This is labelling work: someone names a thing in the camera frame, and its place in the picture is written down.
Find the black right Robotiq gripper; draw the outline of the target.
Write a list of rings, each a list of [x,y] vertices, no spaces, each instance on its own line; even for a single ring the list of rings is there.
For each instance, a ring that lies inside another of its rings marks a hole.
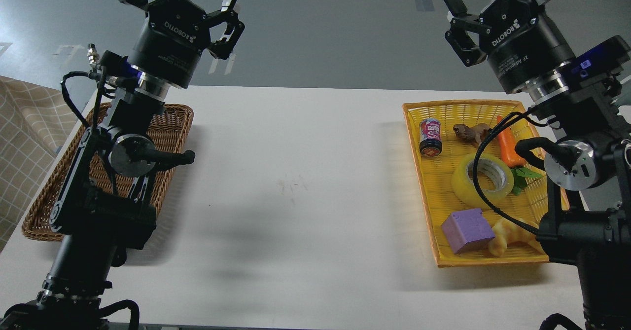
[[[575,58],[545,7],[536,0],[493,0],[479,15],[462,0],[443,0],[451,14],[445,39],[466,67],[486,57],[506,93]],[[481,35],[481,48],[469,35]]]

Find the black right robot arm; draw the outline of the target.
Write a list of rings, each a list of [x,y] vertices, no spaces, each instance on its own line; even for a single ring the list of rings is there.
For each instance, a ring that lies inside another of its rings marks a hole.
[[[575,56],[546,15],[550,0],[493,0],[480,15],[462,0],[444,0],[451,14],[445,38],[470,67],[489,61],[507,94],[526,92],[533,106],[510,113],[500,132],[530,115],[558,123],[565,136],[519,141],[517,153],[546,172],[548,208],[536,236],[550,262],[577,267],[587,330],[630,328],[630,124],[618,113],[617,76],[630,47],[613,36]]]

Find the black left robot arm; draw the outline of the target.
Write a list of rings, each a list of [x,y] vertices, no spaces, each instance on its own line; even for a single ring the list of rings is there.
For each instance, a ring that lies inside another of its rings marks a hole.
[[[36,300],[10,307],[3,330],[107,330],[108,316],[123,309],[128,328],[139,329],[135,301],[101,307],[108,272],[155,231],[156,175],[195,159],[191,150],[158,150],[150,123],[169,88],[187,89],[203,51],[227,60],[245,29],[237,0],[210,13],[190,0],[119,1],[144,11],[140,37],[127,57],[89,44],[90,71],[62,78],[63,98],[85,127],[50,212],[52,231],[65,237]]]

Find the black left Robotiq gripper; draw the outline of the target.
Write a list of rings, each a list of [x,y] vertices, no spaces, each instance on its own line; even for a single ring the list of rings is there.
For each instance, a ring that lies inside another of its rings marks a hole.
[[[145,9],[148,0],[118,0]],[[234,51],[245,25],[235,9],[237,0],[223,0],[221,8],[207,14],[203,24],[209,29],[225,24],[223,35],[207,47],[212,57],[227,60]],[[199,32],[194,26],[204,15],[201,7],[189,0],[155,0],[145,9],[140,35],[128,56],[136,70],[186,89],[201,58]]]

